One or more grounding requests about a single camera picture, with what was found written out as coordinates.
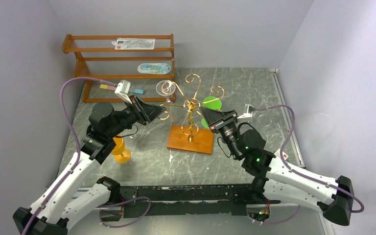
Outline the green plastic wine glass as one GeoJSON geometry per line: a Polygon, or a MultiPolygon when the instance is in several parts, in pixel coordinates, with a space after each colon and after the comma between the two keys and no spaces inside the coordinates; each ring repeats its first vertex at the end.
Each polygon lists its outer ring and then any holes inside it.
{"type": "Polygon", "coordinates": [[[212,110],[220,110],[222,107],[222,102],[220,99],[217,99],[215,96],[208,96],[203,100],[203,107],[212,109],[212,110]]]}

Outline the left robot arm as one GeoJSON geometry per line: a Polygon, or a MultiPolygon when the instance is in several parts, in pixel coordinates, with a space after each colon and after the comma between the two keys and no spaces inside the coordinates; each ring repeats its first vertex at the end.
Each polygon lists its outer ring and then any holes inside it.
{"type": "Polygon", "coordinates": [[[164,106],[144,103],[134,95],[121,111],[116,111],[107,102],[94,105],[87,134],[66,168],[29,208],[20,207],[13,214],[20,234],[66,235],[95,208],[122,205],[120,184],[108,177],[100,178],[78,198],[73,199],[73,196],[86,176],[111,155],[121,132],[131,129],[136,123],[147,125],[165,111],[164,106]]]}

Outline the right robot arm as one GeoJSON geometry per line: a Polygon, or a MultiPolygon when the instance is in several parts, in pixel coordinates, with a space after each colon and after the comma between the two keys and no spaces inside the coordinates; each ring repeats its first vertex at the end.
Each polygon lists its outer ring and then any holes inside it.
{"type": "Polygon", "coordinates": [[[289,164],[282,156],[264,149],[266,141],[253,126],[241,133],[235,110],[222,112],[201,107],[210,130],[219,134],[242,168],[254,177],[249,195],[255,203],[279,200],[310,208],[337,225],[350,224],[355,200],[352,181],[322,176],[289,164]]]}

